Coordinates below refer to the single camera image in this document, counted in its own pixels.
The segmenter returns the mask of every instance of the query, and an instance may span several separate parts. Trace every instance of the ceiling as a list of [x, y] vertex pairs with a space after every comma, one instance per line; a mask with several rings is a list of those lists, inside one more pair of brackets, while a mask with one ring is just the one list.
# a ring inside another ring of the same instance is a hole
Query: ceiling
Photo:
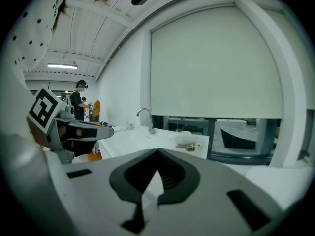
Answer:
[[[96, 80], [121, 36], [131, 32], [145, 14], [153, 13], [161, 1], [148, 0], [144, 5], [134, 6], [131, 0], [111, 0], [106, 4], [66, 0], [67, 15], [60, 15], [45, 56], [35, 69], [25, 72], [26, 81]], [[75, 64], [78, 69], [48, 68], [48, 63]]]

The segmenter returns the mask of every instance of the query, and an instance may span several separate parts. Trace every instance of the faucet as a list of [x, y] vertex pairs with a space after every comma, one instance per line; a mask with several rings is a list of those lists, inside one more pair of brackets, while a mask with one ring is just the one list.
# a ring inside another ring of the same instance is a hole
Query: faucet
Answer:
[[137, 112], [137, 116], [139, 116], [139, 114], [143, 111], [143, 110], [146, 110], [149, 112], [149, 122], [150, 122], [150, 125], [148, 127], [148, 131], [150, 134], [154, 134], [154, 128], [153, 128], [153, 123], [152, 123], [152, 115], [151, 115], [151, 111], [147, 108], [140, 108]]

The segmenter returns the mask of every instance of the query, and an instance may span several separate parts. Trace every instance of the black shirt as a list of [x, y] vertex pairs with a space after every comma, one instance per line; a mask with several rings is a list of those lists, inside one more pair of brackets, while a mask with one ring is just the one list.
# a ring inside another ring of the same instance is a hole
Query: black shirt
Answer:
[[84, 108], [79, 107], [78, 105], [82, 103], [80, 93], [73, 91], [70, 95], [71, 104], [74, 107], [74, 115], [77, 120], [84, 119]]

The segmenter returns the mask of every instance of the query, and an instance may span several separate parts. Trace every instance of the fluorescent light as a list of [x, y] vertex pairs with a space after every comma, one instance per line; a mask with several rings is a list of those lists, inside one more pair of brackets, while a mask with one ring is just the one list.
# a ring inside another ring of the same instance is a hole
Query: fluorescent light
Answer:
[[67, 68], [67, 69], [78, 69], [77, 65], [60, 65], [60, 64], [47, 64], [49, 68]]

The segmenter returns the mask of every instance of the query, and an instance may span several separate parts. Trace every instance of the orange object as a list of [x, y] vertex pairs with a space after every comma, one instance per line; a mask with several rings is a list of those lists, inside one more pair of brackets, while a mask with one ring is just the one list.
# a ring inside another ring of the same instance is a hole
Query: orange object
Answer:
[[97, 153], [95, 155], [93, 153], [91, 153], [91, 154], [87, 154], [86, 156], [87, 156], [87, 159], [89, 162], [102, 160], [101, 153]]
[[100, 111], [100, 101], [97, 100], [96, 102], [94, 102], [94, 106], [95, 106], [96, 108], [92, 110], [92, 115], [96, 117], [96, 116], [99, 115], [99, 111]]

